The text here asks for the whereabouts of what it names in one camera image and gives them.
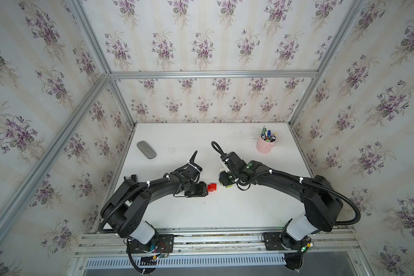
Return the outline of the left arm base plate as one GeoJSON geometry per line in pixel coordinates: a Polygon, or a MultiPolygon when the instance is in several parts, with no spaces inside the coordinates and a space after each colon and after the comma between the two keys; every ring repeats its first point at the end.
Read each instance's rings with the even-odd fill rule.
{"type": "Polygon", "coordinates": [[[175,236],[172,234],[156,234],[147,244],[136,239],[127,239],[132,254],[153,254],[166,258],[173,251],[175,236]]]}

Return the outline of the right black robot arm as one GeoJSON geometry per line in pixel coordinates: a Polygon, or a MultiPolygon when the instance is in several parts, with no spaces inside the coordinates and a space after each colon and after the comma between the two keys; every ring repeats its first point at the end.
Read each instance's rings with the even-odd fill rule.
{"type": "Polygon", "coordinates": [[[247,163],[235,152],[219,153],[227,168],[220,173],[221,184],[236,185],[241,191],[252,185],[264,186],[292,196],[303,204],[303,213],[287,222],[282,232],[287,240],[301,242],[310,234],[330,232],[334,226],[354,225],[361,219],[361,211],[354,201],[335,191],[320,175],[300,177],[261,162],[247,163]]]}

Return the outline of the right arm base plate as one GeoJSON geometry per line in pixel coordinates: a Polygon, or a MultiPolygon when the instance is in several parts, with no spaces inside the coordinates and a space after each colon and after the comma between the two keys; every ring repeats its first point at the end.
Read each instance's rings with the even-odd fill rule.
{"type": "Polygon", "coordinates": [[[286,232],[266,232],[262,235],[261,241],[264,242],[267,251],[290,250],[293,252],[303,252],[311,242],[309,236],[296,241],[286,232]]]}

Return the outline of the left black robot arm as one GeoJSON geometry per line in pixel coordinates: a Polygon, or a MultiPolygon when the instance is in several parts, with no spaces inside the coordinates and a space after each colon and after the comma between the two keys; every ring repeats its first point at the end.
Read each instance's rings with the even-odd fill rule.
{"type": "Polygon", "coordinates": [[[185,198],[205,197],[208,188],[200,181],[202,167],[193,161],[165,173],[162,178],[138,182],[135,177],[127,178],[113,193],[100,211],[101,221],[97,232],[108,232],[110,226],[121,238],[136,240],[143,245],[154,244],[158,239],[155,228],[143,217],[150,203],[169,195],[184,194],[185,198]]]}

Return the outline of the red lego brick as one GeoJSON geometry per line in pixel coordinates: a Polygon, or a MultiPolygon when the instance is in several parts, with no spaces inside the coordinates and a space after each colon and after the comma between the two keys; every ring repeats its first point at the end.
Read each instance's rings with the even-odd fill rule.
{"type": "Polygon", "coordinates": [[[215,192],[216,190],[217,190],[217,184],[215,184],[215,183],[211,183],[211,184],[209,184],[208,186],[207,186],[207,188],[208,188],[208,192],[210,193],[210,192],[215,192]]]}

